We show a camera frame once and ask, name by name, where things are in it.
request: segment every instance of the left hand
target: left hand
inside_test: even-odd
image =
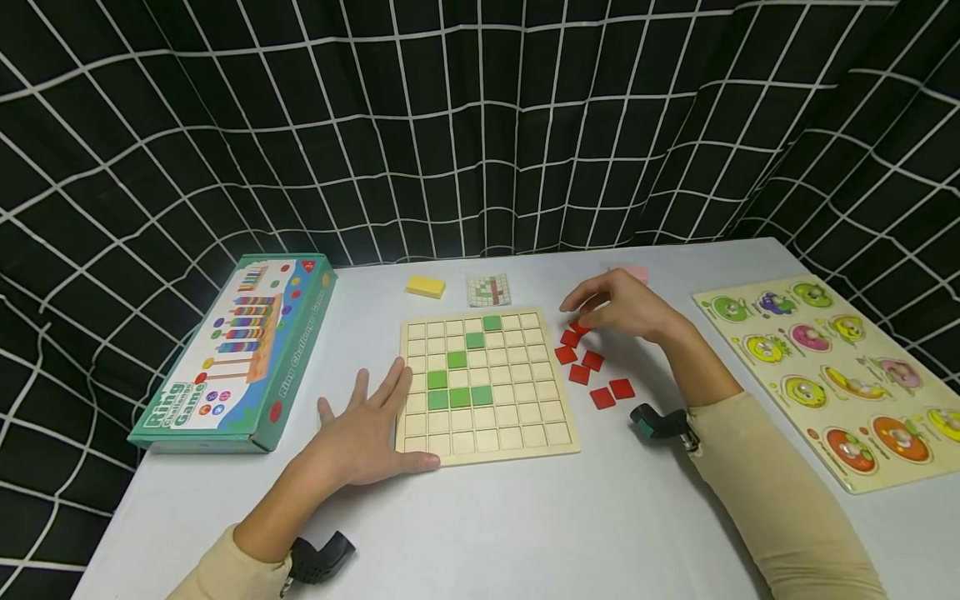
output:
[[[291,463],[307,481],[332,473],[339,485],[365,485],[400,473],[419,473],[440,466],[427,452],[401,453],[390,444],[396,415],[407,400],[413,372],[397,358],[383,383],[367,398],[370,373],[361,369],[347,409],[333,415],[326,398],[317,400],[321,429]]]

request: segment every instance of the red wooden block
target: red wooden block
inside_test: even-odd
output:
[[[579,335],[579,336],[583,336],[583,335],[584,335],[585,333],[587,333],[588,331],[591,331],[591,329],[590,329],[589,327],[584,327],[583,325],[581,325],[579,320],[578,320],[578,321],[574,321],[573,323],[571,323],[571,324],[570,324],[570,328],[573,329],[574,331],[576,331],[576,332],[577,332],[577,335]]]
[[[568,365],[577,360],[577,352],[570,346],[560,346],[554,348],[553,351],[557,353],[557,360],[560,361],[561,365]]]
[[[610,389],[613,390],[613,397],[618,400],[636,396],[634,386],[630,385],[630,379],[614,379],[610,382]]]
[[[613,399],[613,396],[610,395],[610,390],[607,388],[593,390],[590,392],[590,397],[593,398],[593,403],[596,404],[597,410],[602,411],[616,404],[616,400]]]
[[[583,365],[570,365],[570,381],[587,385],[587,382],[590,381],[590,369]]]
[[[584,360],[581,364],[588,369],[600,371],[600,367],[603,365],[603,356],[597,354],[596,352],[587,350],[587,353],[584,354]]]
[[[580,345],[580,336],[568,329],[564,331],[564,335],[560,336],[560,343],[564,346],[576,348]]]

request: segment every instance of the green box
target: green box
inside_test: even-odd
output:
[[[426,394],[427,410],[436,411],[446,408],[446,390],[433,390]]]
[[[468,350],[476,350],[476,349],[479,349],[479,348],[482,348],[482,347],[483,347],[483,334],[482,334],[482,333],[476,332],[476,333],[468,333],[468,334],[467,334],[467,349],[468,349]]]
[[[431,371],[426,374],[426,389],[439,390],[446,387],[446,371]]]
[[[493,389],[489,385],[470,388],[470,393],[473,396],[473,406],[493,404]]]
[[[470,406],[470,389],[454,388],[450,390],[450,408]]]
[[[467,353],[464,351],[448,352],[446,354],[446,367],[448,369],[464,369],[467,366]]]
[[[500,328],[500,317],[498,315],[488,315],[483,318],[484,331],[499,331]]]
[[[336,284],[323,254],[246,254],[127,440],[154,452],[276,448]]]

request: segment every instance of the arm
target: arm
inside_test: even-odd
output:
[[[262,500],[204,554],[167,600],[277,600],[290,573],[290,547],[317,507],[345,485],[364,485],[399,473],[440,466],[426,452],[401,454],[390,445],[396,414],[412,373],[397,358],[367,398],[361,370],[347,410],[334,417],[317,402],[321,430],[277,478]]]
[[[696,327],[620,270],[578,286],[561,310],[660,345],[701,449],[693,462],[730,513],[776,598],[886,598],[843,509]]]

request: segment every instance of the green tile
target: green tile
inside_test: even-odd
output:
[[[426,389],[438,390],[446,387],[446,371],[431,371],[426,374]]]
[[[470,406],[470,390],[468,388],[450,390],[450,408],[463,408],[465,406]]]
[[[482,406],[484,404],[493,404],[493,390],[489,385],[481,385],[470,388],[473,395],[473,406]]]
[[[496,315],[490,315],[489,317],[483,318],[483,330],[484,331],[499,331],[500,327],[500,318]]]
[[[467,334],[467,349],[474,350],[483,347],[483,334],[480,332]]]
[[[439,411],[446,408],[446,390],[433,390],[426,394],[426,408]]]
[[[463,369],[467,366],[467,353],[448,352],[446,354],[446,367],[448,369]]]

